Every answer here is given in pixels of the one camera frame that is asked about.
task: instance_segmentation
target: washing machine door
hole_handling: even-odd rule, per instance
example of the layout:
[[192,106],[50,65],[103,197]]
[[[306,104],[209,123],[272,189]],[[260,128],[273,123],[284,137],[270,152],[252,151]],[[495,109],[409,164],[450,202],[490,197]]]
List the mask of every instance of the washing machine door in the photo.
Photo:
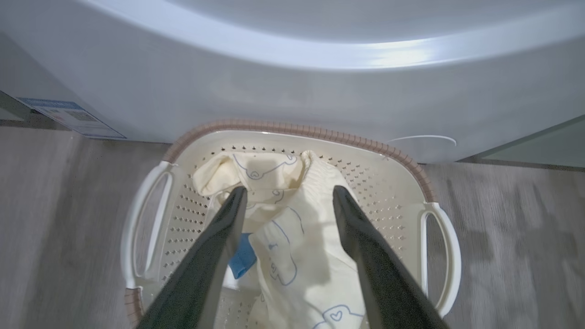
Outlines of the washing machine door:
[[214,119],[265,119],[353,133],[438,162],[585,114],[582,1],[1,6],[7,39],[67,92],[3,78],[0,88],[81,103],[133,140],[172,142]]

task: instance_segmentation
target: basket rim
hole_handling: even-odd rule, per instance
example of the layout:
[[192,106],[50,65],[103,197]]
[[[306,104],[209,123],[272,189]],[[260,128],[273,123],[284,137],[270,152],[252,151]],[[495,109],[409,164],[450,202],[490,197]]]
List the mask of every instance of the basket rim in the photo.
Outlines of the basket rim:
[[401,165],[403,165],[415,178],[422,190],[425,201],[428,203],[437,202],[436,194],[432,188],[431,181],[418,164],[411,157],[402,153],[399,149],[389,146],[385,143],[376,142],[371,139],[362,138],[348,133],[341,133],[324,128],[306,125],[285,124],[282,122],[255,121],[243,119],[227,119],[213,121],[208,124],[196,126],[190,131],[184,133],[163,156],[163,161],[174,163],[179,155],[197,139],[219,131],[260,131],[282,133],[285,135],[294,135],[309,137],[314,139],[327,140],[329,142],[340,143],[343,145],[361,148],[371,152],[387,156]]

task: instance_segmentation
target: heart pattern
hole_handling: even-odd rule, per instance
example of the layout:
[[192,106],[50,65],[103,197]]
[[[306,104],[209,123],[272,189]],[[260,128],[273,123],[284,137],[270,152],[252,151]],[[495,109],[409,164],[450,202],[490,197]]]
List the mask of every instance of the heart pattern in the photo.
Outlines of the heart pattern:
[[337,311],[337,313],[331,314],[331,318],[337,322],[341,321],[342,316],[343,316],[343,312],[341,312],[341,311]]

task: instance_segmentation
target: laundry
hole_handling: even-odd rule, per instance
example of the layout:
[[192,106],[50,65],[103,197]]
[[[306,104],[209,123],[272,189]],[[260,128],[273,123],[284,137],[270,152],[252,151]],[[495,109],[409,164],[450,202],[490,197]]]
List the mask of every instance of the laundry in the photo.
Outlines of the laundry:
[[256,270],[242,273],[252,262],[246,253],[232,271],[257,275],[249,328],[361,326],[366,311],[356,264],[341,247],[332,204],[333,187],[350,188],[336,167],[312,151],[222,152],[195,172],[193,184],[213,197],[211,215],[235,186],[248,189],[242,231],[250,233]]

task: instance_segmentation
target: basket handle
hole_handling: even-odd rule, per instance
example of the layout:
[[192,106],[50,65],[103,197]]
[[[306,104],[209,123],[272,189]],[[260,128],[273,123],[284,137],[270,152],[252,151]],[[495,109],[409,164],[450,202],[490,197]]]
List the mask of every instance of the basket handle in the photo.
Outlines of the basket handle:
[[437,223],[439,224],[445,242],[447,263],[445,285],[443,286],[443,292],[441,293],[439,301],[435,306],[439,315],[444,317],[449,311],[451,311],[451,307],[453,307],[453,303],[459,292],[459,284],[461,282],[461,250],[459,249],[459,240],[457,239],[457,234],[455,234],[455,229],[453,228],[449,216],[447,216],[445,211],[441,209],[438,203],[432,202],[427,203],[427,205],[430,206],[428,211],[435,216]]
[[148,256],[146,259],[145,268],[147,269],[149,267],[150,261],[152,260],[154,245],[158,237],[158,232],[160,231],[160,226],[164,215],[164,205],[167,203],[170,195],[169,192],[173,180],[173,176],[170,175],[171,168],[172,165],[167,161],[161,161],[158,166],[152,168],[150,173],[142,181],[142,184],[134,196],[134,200],[132,200],[130,209],[128,210],[128,216],[126,217],[126,222],[122,231],[121,263],[122,274],[126,280],[126,287],[129,289],[134,289],[137,286],[141,286],[137,283],[140,283],[142,279],[136,271],[135,259],[135,241],[138,221],[140,220],[146,205],[146,201],[152,194],[154,187],[163,176],[168,175],[168,180],[163,191],[163,196],[159,203],[159,207],[156,211],[156,217],[154,219],[154,227],[152,229],[148,248]]

